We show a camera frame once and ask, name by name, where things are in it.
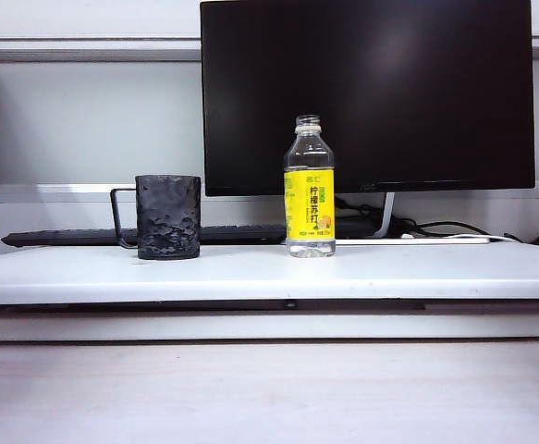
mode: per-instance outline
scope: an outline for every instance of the yellow label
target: yellow label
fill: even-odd
[[[299,241],[335,237],[332,169],[304,169],[284,174],[288,237]]]

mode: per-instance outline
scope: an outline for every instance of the mug handle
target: mug handle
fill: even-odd
[[[111,196],[111,208],[113,209],[113,222],[115,223],[115,237],[117,239],[117,244],[123,248],[137,249],[138,245],[131,245],[123,239],[123,233],[121,232],[121,222],[119,220],[119,205],[117,204],[117,195],[118,191],[135,191],[135,188],[114,188],[111,190],[109,195]]]

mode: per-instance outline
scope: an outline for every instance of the black keyboard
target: black keyboard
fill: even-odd
[[[128,243],[137,242],[135,228],[123,229],[123,237]],[[272,245],[286,238],[283,225],[245,225],[202,227],[202,245]],[[117,245],[115,230],[103,229],[56,229],[10,233],[2,242],[13,247],[36,245]]]

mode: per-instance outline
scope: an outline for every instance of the black mug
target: black mug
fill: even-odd
[[[116,194],[136,192],[138,244],[130,245],[121,232]],[[140,259],[190,259],[199,256],[202,180],[196,176],[136,176],[136,188],[111,190],[117,243],[137,248]]]

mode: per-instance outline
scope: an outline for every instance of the black screen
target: black screen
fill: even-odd
[[[336,192],[531,188],[529,0],[202,3],[208,195],[283,192],[296,116]]]

